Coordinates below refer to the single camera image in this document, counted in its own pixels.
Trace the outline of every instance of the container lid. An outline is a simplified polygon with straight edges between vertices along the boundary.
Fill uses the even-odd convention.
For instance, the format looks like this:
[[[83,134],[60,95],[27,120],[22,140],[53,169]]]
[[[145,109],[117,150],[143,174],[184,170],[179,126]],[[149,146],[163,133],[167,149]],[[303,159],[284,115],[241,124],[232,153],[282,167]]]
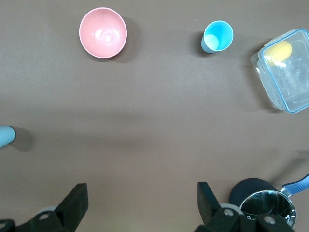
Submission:
[[[279,92],[285,111],[297,113],[309,106],[309,36],[292,30],[261,49],[259,57]]]

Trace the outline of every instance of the plastic cup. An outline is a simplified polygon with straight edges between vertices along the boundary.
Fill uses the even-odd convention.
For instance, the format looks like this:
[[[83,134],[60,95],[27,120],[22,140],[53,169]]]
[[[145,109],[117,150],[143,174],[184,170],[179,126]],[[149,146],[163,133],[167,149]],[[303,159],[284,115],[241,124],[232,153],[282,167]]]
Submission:
[[[0,147],[12,142],[16,137],[16,133],[12,127],[0,126]]]
[[[220,52],[231,45],[233,38],[233,29],[227,22],[214,21],[206,27],[201,45],[207,53]]]

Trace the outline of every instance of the yellow sponge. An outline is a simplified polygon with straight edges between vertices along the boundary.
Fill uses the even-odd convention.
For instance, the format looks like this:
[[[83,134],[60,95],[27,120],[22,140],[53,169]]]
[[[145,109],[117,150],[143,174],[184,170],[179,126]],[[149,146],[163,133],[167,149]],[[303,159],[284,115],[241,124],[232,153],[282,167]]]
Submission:
[[[264,57],[270,66],[280,66],[292,54],[292,46],[287,41],[277,43],[264,52]]]

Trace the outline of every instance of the saucepan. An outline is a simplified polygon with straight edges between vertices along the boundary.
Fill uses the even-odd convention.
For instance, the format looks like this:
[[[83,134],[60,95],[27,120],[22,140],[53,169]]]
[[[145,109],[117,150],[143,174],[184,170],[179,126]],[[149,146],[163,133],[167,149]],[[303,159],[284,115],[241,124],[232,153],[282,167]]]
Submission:
[[[277,190],[265,180],[249,178],[234,186],[229,203],[238,206],[248,219],[255,220],[259,214],[274,214],[285,218],[293,228],[296,210],[289,197],[307,188],[309,174],[296,182],[284,184],[281,190]]]

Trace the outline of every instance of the blue handle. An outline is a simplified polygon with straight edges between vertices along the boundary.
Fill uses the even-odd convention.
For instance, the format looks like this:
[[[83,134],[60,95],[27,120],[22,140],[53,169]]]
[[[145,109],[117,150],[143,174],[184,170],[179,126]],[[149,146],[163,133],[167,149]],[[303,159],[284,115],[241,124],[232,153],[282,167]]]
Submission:
[[[283,187],[292,195],[309,188],[309,174],[296,182],[284,184]]]

